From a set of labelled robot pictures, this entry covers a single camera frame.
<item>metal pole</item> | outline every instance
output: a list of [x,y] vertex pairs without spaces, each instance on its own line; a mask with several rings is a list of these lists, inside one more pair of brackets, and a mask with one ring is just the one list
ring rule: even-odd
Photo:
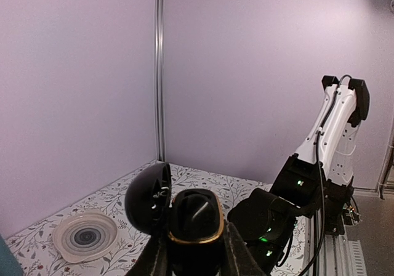
[[156,122],[156,157],[166,160],[164,140],[164,102],[163,102],[163,3],[155,2],[155,122]]

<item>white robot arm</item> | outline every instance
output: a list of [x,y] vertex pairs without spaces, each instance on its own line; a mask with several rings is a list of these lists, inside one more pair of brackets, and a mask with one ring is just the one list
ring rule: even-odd
[[333,84],[325,89],[323,106],[318,118],[302,145],[295,151],[298,159],[310,164],[316,163],[316,133],[327,114],[337,92],[326,124],[319,141],[319,156],[322,169],[327,179],[337,185],[349,185],[353,177],[352,155],[355,151],[355,138],[360,124],[352,127],[348,120],[356,109],[356,92],[348,85]]

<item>spiral pattern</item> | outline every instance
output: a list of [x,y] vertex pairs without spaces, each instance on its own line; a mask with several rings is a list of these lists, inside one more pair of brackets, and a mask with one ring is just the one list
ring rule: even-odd
[[105,221],[81,221],[71,224],[62,234],[62,245],[71,254],[91,256],[112,244],[112,226]]

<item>gray floor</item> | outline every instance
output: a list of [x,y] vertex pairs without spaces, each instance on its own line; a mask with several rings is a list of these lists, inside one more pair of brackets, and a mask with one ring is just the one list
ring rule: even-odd
[[362,221],[347,227],[349,240],[360,240],[368,276],[394,275],[394,199],[356,196]]

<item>black cable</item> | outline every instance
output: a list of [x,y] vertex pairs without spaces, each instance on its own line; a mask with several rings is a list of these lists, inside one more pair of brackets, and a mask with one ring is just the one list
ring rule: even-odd
[[308,272],[308,270],[311,268],[311,266],[316,262],[321,246],[323,245],[324,242],[324,225],[326,223],[326,209],[325,209],[325,205],[324,205],[324,185],[323,185],[323,175],[321,173],[321,165],[320,165],[320,158],[319,158],[319,141],[320,141],[320,136],[323,132],[323,127],[326,124],[332,109],[334,108],[336,99],[337,99],[337,95],[338,95],[338,91],[339,91],[339,87],[342,84],[342,81],[346,78],[350,78],[352,79],[352,77],[350,75],[343,75],[340,80],[339,83],[336,87],[336,90],[334,92],[334,97],[332,99],[331,105],[326,113],[326,115],[324,116],[320,126],[319,126],[319,130],[317,131],[317,135],[316,135],[316,147],[315,147],[315,154],[316,154],[316,163],[318,165],[318,169],[319,169],[319,177],[320,177],[320,190],[321,190],[321,230],[320,230],[320,239],[319,239],[319,243],[318,243],[318,247],[315,250],[315,254],[313,255],[312,259],[309,261],[309,263],[307,264],[307,266],[301,271],[301,273],[298,276],[303,276],[305,275],[306,272]]
[[343,81],[346,77],[348,77],[349,79],[353,79],[352,76],[350,76],[350,75],[343,75],[342,77],[340,77],[339,85],[342,84],[342,81]]
[[287,246],[287,251],[286,251],[286,255],[284,256],[282,262],[280,264],[276,264],[277,267],[281,267],[284,265],[284,262],[286,262],[287,258],[289,257],[290,254],[290,250],[291,250],[291,245],[293,244],[293,232],[291,232],[291,236],[289,239],[289,245]]
[[319,168],[319,177],[320,177],[320,190],[321,190],[321,230],[320,230],[320,239],[319,239],[319,244],[318,247],[315,251],[315,254],[313,255],[313,258],[309,261],[307,266],[301,271],[301,273],[298,276],[303,276],[308,270],[311,268],[311,266],[316,262],[321,246],[323,245],[324,241],[324,225],[325,225],[325,220],[326,220],[326,209],[324,205],[324,189],[323,189],[323,175],[321,173],[321,165],[320,165],[320,159],[319,159],[319,140],[320,140],[320,135],[321,131],[318,131],[318,135],[316,136],[316,162],[318,164]]
[[360,214],[360,211],[358,210],[357,202],[356,202],[356,200],[353,198],[353,196],[352,196],[352,200],[353,200],[353,203],[355,204],[357,213]]

